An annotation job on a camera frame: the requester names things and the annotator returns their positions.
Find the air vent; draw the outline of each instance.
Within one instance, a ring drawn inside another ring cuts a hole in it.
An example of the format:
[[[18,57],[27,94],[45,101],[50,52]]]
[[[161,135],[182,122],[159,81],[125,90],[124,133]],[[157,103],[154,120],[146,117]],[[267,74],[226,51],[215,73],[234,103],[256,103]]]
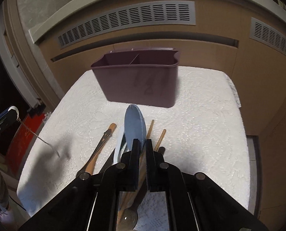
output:
[[[264,22],[251,18],[250,38],[286,55],[286,37]]]
[[[69,27],[59,34],[57,41],[60,47],[64,48],[111,31],[158,24],[195,25],[194,2],[157,1],[117,8]]]

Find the lace tablecloth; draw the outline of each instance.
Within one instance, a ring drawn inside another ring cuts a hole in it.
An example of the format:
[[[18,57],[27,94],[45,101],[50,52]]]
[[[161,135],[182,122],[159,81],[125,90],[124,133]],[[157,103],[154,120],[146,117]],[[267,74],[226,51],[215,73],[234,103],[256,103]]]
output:
[[[162,141],[166,162],[189,174],[204,172],[247,208],[249,154],[238,100],[231,87],[223,72],[179,67],[175,105],[139,108],[147,128],[155,120],[153,145],[167,129]],[[61,158],[36,140],[22,171],[17,194],[31,216],[75,178],[114,122],[117,129],[96,162],[94,173],[98,173],[115,147],[127,106],[107,101],[91,70],[71,87],[39,134],[57,148]],[[168,230],[164,193],[147,193],[138,214],[136,230]]]

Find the purple plastic container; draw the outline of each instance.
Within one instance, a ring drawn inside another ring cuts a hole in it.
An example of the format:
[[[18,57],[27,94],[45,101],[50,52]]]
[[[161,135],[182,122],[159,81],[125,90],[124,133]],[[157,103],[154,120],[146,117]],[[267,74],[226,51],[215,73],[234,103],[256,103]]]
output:
[[[115,51],[91,69],[108,101],[169,108],[175,104],[178,60],[171,48]]]

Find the vent slot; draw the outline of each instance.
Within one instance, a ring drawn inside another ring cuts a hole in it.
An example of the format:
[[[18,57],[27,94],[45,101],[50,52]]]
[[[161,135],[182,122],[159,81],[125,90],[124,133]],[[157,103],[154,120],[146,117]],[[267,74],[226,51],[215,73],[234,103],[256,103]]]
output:
[[[159,24],[195,25],[193,1],[156,1],[113,9],[85,19],[57,36],[61,48],[103,33]]]
[[[286,36],[258,19],[251,18],[250,38],[286,55]]]

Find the table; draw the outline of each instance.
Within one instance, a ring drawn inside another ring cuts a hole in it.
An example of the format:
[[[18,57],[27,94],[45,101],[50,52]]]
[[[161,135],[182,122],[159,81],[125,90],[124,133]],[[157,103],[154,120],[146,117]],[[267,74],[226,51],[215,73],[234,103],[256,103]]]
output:
[[[175,105],[139,108],[147,128],[155,120],[153,145],[167,129],[162,141],[166,162],[185,173],[204,172],[247,208],[249,154],[236,97],[228,81],[221,71],[179,67]],[[114,122],[117,129],[96,162],[94,173],[99,172],[115,148],[128,105],[107,101],[91,70],[71,87],[39,134],[57,148],[61,158],[36,140],[19,180],[17,194],[31,216],[75,178],[103,132]],[[164,194],[148,193],[138,209],[135,229],[167,229],[166,211]]]

